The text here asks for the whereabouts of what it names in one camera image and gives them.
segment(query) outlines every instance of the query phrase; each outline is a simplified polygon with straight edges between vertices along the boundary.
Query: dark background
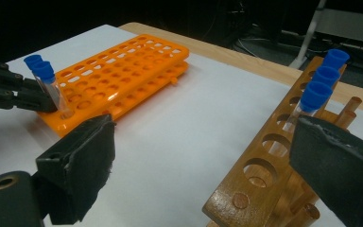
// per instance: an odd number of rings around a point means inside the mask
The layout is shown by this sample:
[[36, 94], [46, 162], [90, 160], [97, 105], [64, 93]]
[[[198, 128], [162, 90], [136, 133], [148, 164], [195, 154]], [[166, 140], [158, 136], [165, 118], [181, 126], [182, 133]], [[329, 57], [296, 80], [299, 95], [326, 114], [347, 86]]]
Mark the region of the dark background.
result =
[[[228, 46], [256, 23], [278, 42], [282, 29], [304, 35], [316, 0], [31, 1], [0, 0], [0, 61], [6, 62], [104, 24], [140, 22]], [[363, 1], [328, 1], [363, 13]]]

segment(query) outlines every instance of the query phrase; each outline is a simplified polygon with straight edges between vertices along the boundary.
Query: test tube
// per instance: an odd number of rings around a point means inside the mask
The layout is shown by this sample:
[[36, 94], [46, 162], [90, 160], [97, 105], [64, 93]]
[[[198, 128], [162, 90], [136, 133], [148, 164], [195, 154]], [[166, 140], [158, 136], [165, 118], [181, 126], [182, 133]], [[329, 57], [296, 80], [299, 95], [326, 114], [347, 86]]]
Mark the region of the test tube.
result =
[[41, 55], [30, 55], [30, 56], [28, 56], [28, 57], [26, 57], [24, 59], [24, 62], [26, 63], [28, 69], [31, 70], [34, 78], [37, 80], [37, 82], [40, 85], [41, 89], [43, 89], [43, 91], [45, 93], [48, 93], [48, 91], [46, 90], [45, 86], [43, 85], [43, 82], [41, 81], [41, 79], [37, 75], [35, 75], [35, 73], [33, 72], [33, 66], [36, 63], [39, 63], [41, 61], [43, 61], [43, 58], [41, 57]]
[[69, 118], [73, 111], [67, 105], [66, 100], [61, 93], [59, 84], [56, 81], [54, 70], [49, 61], [41, 61], [33, 65], [33, 73], [41, 79], [47, 93], [51, 96], [58, 111], [62, 113], [62, 118]]
[[323, 58], [321, 66], [329, 66], [339, 70], [350, 58], [350, 55], [339, 49], [330, 49]]
[[315, 71], [314, 77], [312, 77], [311, 81], [322, 82], [330, 87], [333, 87], [339, 79], [340, 73], [336, 68], [320, 66]]
[[[293, 133], [299, 116], [315, 115], [318, 109], [328, 100], [332, 93], [333, 90], [330, 86], [311, 80], [306, 85], [296, 108], [294, 108], [290, 117], [286, 120], [283, 130]], [[281, 146], [279, 142], [275, 142], [272, 147], [270, 147], [269, 153], [282, 157], [287, 153], [287, 149]]]

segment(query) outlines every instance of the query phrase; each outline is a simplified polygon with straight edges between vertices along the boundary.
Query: rack hole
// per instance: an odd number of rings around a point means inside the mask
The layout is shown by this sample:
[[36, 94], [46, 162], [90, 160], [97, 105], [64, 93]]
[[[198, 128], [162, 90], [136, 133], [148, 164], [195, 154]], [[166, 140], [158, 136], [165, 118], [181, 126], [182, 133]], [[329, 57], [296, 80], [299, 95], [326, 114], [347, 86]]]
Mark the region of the rack hole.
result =
[[94, 67], [94, 69], [101, 69], [104, 67], [104, 64], [98, 64]]
[[135, 62], [134, 62], [134, 65], [139, 66], [139, 65], [142, 65], [143, 63], [144, 63], [143, 61], [135, 61]]
[[125, 61], [134, 61], [134, 58], [128, 57], [128, 58], [125, 58]]
[[102, 73], [104, 73], [104, 74], [109, 74], [111, 72], [112, 72], [112, 69], [110, 69], [110, 68], [102, 70]]
[[69, 80], [67, 80], [68, 82], [76, 82], [76, 81], [78, 81], [80, 79], [80, 77], [73, 77], [73, 78], [71, 78], [71, 79], [69, 79]]
[[87, 71], [84, 71], [81, 75], [85, 77], [85, 76], [88, 76], [88, 75], [90, 75], [92, 73], [93, 73], [93, 70], [89, 69]]
[[109, 84], [109, 81], [107, 79], [103, 79], [98, 83], [98, 86], [105, 86]]
[[84, 69], [84, 65], [78, 65], [75, 67], [75, 70], [82, 70]]
[[93, 96], [95, 100], [100, 100], [105, 97], [105, 93], [98, 93]]
[[113, 63], [115, 61], [116, 61], [116, 59], [109, 59], [109, 60], [106, 61], [106, 63]]
[[297, 103], [299, 103], [299, 101], [300, 101], [300, 97], [294, 96], [290, 100], [288, 100], [288, 104], [290, 104], [290, 106], [295, 106], [295, 105], [297, 105]]
[[87, 86], [88, 82], [87, 81], [81, 81], [80, 83], [76, 84], [76, 86], [79, 88], [79, 89], [83, 89]]
[[143, 69], [144, 69], [144, 70], [150, 70], [150, 69], [152, 69], [153, 67], [154, 67], [153, 65], [151, 65], [151, 64], [147, 64], [147, 65], [144, 65]]
[[141, 74], [141, 72], [135, 71], [131, 75], [134, 77], [140, 77], [142, 74]]
[[312, 77], [314, 77], [314, 74], [315, 74], [315, 71], [311, 71], [308, 73], [308, 77], [312, 78]]
[[123, 72], [131, 72], [132, 68], [131, 67], [124, 67], [123, 68]]
[[113, 50], [110, 50], [110, 51], [109, 51], [109, 53], [110, 53], [110, 54], [115, 54], [115, 53], [117, 53], [117, 52], [119, 52], [117, 49], [113, 49]]
[[120, 81], [125, 82], [125, 83], [128, 83], [128, 82], [131, 81], [131, 79], [130, 78], [123, 78]]
[[111, 85], [107, 88], [108, 93], [114, 93], [117, 89], [119, 89], [119, 86], [117, 85]]
[[119, 62], [114, 65], [114, 67], [123, 67], [123, 63]]
[[88, 64], [95, 64], [96, 63], [96, 60], [89, 60], [87, 61]]
[[63, 78], [69, 77], [70, 75], [72, 75], [72, 72], [70, 71], [66, 71], [60, 74], [60, 76]]
[[81, 95], [74, 95], [69, 97], [69, 102], [77, 102], [81, 99]]
[[288, 113], [280, 114], [276, 118], [276, 124], [283, 126], [289, 117], [290, 117], [290, 114], [288, 114]]
[[120, 77], [122, 77], [122, 75], [120, 75], [119, 73], [113, 73], [112, 77], [113, 78], [120, 78]]
[[95, 87], [89, 87], [89, 88], [86, 88], [86, 89], [84, 90], [84, 93], [85, 93], [85, 94], [92, 95], [92, 94], [94, 94], [94, 93], [95, 93], [95, 90], [96, 90], [96, 88], [95, 88]]
[[252, 185], [270, 187], [276, 181], [276, 169], [264, 159], [253, 158], [246, 162], [243, 169], [244, 176]]
[[290, 142], [281, 134], [271, 133], [264, 136], [262, 145], [271, 155], [285, 157], [290, 150]]
[[83, 101], [78, 104], [78, 109], [83, 110], [87, 109], [91, 105], [90, 101]]
[[91, 76], [91, 79], [100, 79], [100, 78], [101, 78], [101, 76], [100, 75], [97, 75], [97, 74]]
[[302, 91], [304, 91], [307, 84], [308, 84], [307, 82], [300, 84], [300, 89], [302, 89]]
[[74, 92], [74, 90], [71, 88], [67, 88], [67, 89], [64, 89], [63, 92], [65, 95], [69, 96]]

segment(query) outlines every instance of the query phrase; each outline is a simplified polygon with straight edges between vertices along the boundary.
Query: orange test tube rack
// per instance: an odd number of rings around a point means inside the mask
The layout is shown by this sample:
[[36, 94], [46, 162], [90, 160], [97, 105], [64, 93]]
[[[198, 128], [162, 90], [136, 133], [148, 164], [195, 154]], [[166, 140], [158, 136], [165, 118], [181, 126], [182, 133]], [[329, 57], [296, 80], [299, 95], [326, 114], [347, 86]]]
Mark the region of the orange test tube rack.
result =
[[188, 68], [189, 50], [142, 34], [55, 74], [71, 117], [38, 113], [60, 137], [91, 117], [111, 114], [115, 120], [158, 92], [176, 84]]

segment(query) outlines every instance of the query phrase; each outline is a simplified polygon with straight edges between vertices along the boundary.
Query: wooden peg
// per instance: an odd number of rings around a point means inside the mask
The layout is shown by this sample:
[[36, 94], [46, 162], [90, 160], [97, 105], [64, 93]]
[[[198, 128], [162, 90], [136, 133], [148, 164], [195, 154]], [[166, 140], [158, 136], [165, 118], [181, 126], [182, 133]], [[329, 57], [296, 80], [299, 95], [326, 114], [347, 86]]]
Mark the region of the wooden peg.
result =
[[355, 120], [356, 114], [352, 111], [344, 111], [343, 113], [340, 113], [340, 115], [337, 117], [335, 121], [335, 125], [347, 130], [349, 128], [350, 124]]
[[338, 121], [340, 121], [340, 118], [343, 117], [344, 114], [346, 114], [346, 111], [355, 112], [361, 102], [362, 100], [360, 97], [352, 96], [352, 98], [350, 98], [350, 100], [344, 106], [343, 110], [341, 110], [334, 123], [336, 124]]
[[307, 203], [314, 203], [318, 199], [317, 194], [311, 189], [304, 191], [293, 203], [290, 205], [290, 211], [296, 214]]
[[308, 227], [320, 218], [320, 211], [311, 203], [307, 203], [285, 227]]

